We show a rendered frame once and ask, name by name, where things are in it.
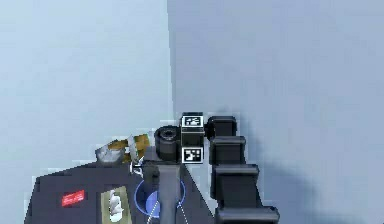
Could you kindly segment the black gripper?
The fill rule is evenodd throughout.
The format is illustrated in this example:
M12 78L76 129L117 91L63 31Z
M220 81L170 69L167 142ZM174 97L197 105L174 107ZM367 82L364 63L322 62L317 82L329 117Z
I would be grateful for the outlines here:
M150 224L159 215L159 224L176 224L177 209L184 224L189 224L181 202L180 163L178 156L177 127L163 126L154 134L154 146L144 154L144 187L148 193L157 191L157 199L148 199L146 209Z

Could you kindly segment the black table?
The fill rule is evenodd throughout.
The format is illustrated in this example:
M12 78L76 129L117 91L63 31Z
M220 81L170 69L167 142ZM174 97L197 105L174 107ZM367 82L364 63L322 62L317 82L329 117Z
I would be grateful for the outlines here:
M93 162L40 176L35 181L24 224L101 224L101 194L122 186L126 188L132 224L146 224L147 217L134 202L135 189L144 180L144 165L141 168L142 172L135 174L127 163L103 166ZM182 164L180 179L185 184L186 197L182 206L189 224L214 224L213 215ZM68 207L61 205L65 194L79 190L85 191L83 201ZM184 224L179 209L177 224Z

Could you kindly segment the red flat box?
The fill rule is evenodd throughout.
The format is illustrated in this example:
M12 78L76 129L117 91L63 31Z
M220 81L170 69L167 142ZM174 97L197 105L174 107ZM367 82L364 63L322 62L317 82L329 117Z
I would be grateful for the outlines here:
M83 201L85 198L85 191L79 190L76 192L65 194L61 199L61 205L63 207L72 206Z

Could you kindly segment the olive tissue box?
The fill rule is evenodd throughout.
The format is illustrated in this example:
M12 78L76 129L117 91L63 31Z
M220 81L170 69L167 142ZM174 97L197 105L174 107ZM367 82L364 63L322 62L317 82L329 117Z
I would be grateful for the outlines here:
M100 196L101 224L132 224L130 206L124 186Z

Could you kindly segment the blue bowl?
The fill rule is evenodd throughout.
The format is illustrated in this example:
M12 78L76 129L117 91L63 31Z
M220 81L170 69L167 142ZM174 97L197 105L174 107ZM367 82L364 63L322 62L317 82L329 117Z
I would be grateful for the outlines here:
M186 197L184 182L173 180L142 180L134 192L136 208L147 217L147 221L159 224L177 224L177 212Z

